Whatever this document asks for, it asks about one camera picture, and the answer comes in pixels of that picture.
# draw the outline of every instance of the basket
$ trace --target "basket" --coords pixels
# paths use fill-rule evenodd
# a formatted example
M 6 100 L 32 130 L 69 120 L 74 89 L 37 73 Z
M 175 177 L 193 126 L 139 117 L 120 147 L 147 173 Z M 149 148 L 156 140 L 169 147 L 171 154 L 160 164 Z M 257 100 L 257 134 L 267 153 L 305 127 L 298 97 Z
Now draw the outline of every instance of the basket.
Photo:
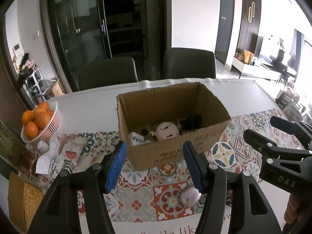
M 33 140 L 29 140 L 25 135 L 25 126 L 23 126 L 21 130 L 21 138 L 25 143 L 39 142 L 44 141 L 45 143 L 49 143 L 51 137 L 60 129 L 60 125 L 62 123 L 62 117 L 60 115 L 60 111 L 58 109 L 58 102 L 54 100 L 48 101 L 49 107 L 51 110 L 54 110 L 54 114 L 48 123 L 48 125 L 44 128 L 44 130 Z

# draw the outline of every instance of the sliding glass door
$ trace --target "sliding glass door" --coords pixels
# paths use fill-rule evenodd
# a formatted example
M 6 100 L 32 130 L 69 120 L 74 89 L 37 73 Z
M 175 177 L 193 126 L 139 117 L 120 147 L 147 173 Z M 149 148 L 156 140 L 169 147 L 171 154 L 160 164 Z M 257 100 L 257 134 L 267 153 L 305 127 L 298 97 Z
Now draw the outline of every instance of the sliding glass door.
M 63 70 L 73 91 L 79 90 L 82 66 L 111 58 L 103 0 L 49 0 Z

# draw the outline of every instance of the metal bolt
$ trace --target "metal bolt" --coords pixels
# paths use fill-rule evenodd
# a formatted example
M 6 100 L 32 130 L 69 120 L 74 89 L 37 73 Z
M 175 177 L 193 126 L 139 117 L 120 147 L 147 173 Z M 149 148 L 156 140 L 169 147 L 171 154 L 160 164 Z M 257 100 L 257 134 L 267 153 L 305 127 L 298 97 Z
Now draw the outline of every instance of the metal bolt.
M 66 170 L 63 170 L 60 172 L 61 177 L 65 177 L 65 176 L 67 176 L 67 174 L 68 174 L 68 171 L 66 171 Z
M 249 170 L 243 170 L 243 174 L 245 176 L 250 176 L 250 171 Z
M 215 169 L 218 168 L 218 166 L 217 166 L 215 163 L 211 163 L 211 164 L 209 165 L 209 168 L 215 170 Z
M 100 163 L 95 163 L 94 165 L 92 165 L 92 169 L 93 170 L 98 170 L 101 168 L 101 164 Z

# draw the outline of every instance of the chair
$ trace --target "chair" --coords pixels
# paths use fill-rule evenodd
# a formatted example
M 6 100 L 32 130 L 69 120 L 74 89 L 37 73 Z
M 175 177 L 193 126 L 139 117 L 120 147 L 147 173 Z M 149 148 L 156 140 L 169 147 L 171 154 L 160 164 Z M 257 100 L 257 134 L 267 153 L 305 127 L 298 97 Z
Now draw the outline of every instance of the chair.
M 168 48 L 163 57 L 162 79 L 216 78 L 213 52 L 191 48 Z
M 78 70 L 79 90 L 136 83 L 138 76 L 131 57 L 110 58 L 87 63 Z

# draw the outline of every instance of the white round device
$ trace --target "white round device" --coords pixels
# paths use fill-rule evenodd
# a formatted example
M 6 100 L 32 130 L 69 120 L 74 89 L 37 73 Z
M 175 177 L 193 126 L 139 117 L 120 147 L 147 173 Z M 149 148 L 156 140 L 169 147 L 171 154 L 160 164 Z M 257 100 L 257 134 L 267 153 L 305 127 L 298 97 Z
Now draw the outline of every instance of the white round device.
M 179 135 L 179 129 L 171 122 L 163 122 L 156 128 L 156 138 L 158 141 L 169 140 Z

